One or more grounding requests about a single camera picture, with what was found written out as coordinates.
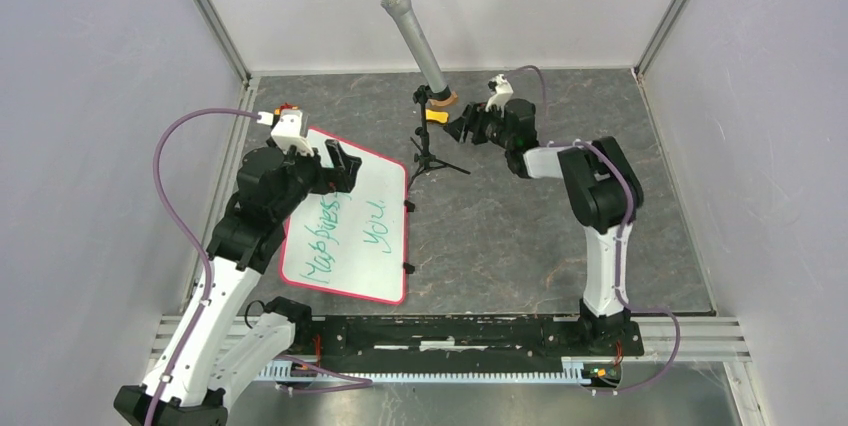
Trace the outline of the yellow eraser block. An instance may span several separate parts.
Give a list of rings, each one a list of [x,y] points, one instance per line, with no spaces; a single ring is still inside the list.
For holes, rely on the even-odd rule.
[[[428,123],[446,125],[450,121],[450,114],[447,111],[433,110],[426,108],[424,113],[425,120]]]

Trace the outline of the pink framed whiteboard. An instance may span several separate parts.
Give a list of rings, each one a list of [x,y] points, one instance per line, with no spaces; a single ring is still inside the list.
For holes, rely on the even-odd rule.
[[[329,164],[325,142],[362,160],[350,193],[310,195],[289,217],[279,276],[297,287],[398,305],[406,297],[407,169],[399,161],[317,128],[307,139]]]

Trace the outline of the grey microphone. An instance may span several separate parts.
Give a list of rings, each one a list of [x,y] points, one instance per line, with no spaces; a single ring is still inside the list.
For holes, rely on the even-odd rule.
[[[420,85],[412,95],[413,102],[419,106],[420,125],[416,128],[414,137],[410,138],[417,149],[413,159],[416,170],[410,176],[407,188],[410,189],[415,180],[425,173],[441,169],[450,169],[469,175],[468,170],[439,159],[430,148],[428,122],[424,117],[425,109],[429,107],[429,99],[433,97],[445,99],[454,90],[445,79],[413,9],[412,0],[379,0],[379,2],[380,6],[394,21],[425,79],[425,83]]]

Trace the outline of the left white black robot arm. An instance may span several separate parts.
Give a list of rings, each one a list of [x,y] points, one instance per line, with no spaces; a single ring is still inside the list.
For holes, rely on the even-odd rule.
[[[362,165],[339,141],[315,148],[272,144],[250,151],[237,189],[202,258],[197,288],[175,335],[139,385],[119,389],[113,406],[131,425],[224,425],[238,398],[279,353],[314,340],[309,306],[283,297],[263,309],[253,332],[221,350],[239,308],[285,238],[284,224],[310,195],[349,193]]]

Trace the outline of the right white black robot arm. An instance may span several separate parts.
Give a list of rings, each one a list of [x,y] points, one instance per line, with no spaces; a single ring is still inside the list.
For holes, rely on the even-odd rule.
[[[458,142],[501,147],[508,168],[520,178],[563,181],[587,245],[577,338],[585,351],[602,354],[630,321],[626,249],[644,201],[643,189],[616,138],[544,146],[538,140],[535,119],[533,103],[511,99],[504,107],[470,104],[444,129]]]

